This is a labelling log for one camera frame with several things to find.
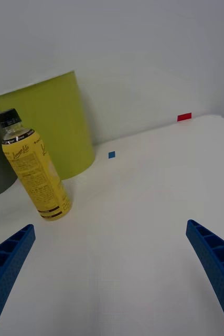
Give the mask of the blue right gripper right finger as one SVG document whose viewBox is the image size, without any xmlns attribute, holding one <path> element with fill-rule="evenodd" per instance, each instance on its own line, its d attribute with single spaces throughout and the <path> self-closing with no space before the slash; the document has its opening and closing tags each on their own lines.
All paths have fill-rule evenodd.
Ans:
<svg viewBox="0 0 224 336">
<path fill-rule="evenodd" d="M 192 219 L 187 222 L 186 236 L 224 312 L 224 240 Z"/>
</svg>

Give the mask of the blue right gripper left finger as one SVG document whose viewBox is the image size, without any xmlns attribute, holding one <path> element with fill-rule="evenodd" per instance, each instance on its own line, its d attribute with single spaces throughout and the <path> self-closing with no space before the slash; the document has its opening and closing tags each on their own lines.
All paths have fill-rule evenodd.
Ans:
<svg viewBox="0 0 224 336">
<path fill-rule="evenodd" d="M 35 239 L 29 224 L 0 244 L 0 316 Z"/>
</svg>

